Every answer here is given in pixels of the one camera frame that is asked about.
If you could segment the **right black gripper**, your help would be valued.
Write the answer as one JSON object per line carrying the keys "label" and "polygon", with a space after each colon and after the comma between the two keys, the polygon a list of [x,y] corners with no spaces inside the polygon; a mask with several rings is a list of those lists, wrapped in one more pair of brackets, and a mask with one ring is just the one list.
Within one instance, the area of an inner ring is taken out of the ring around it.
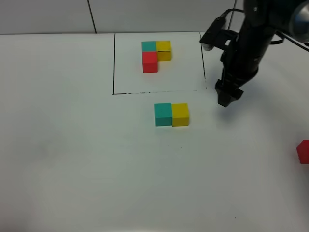
{"label": "right black gripper", "polygon": [[273,27],[242,25],[238,37],[222,58],[222,78],[215,86],[219,105],[228,107],[238,100],[237,90],[255,77],[273,36]]}

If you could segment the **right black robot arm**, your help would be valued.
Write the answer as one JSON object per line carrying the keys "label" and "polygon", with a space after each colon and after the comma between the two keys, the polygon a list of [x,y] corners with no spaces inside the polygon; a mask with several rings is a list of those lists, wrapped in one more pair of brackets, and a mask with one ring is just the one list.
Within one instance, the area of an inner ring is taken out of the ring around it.
{"label": "right black robot arm", "polygon": [[242,96],[240,87],[256,76],[277,32],[301,43],[309,41],[307,0],[246,0],[243,10],[244,21],[222,54],[222,77],[215,85],[218,104],[223,107]]}

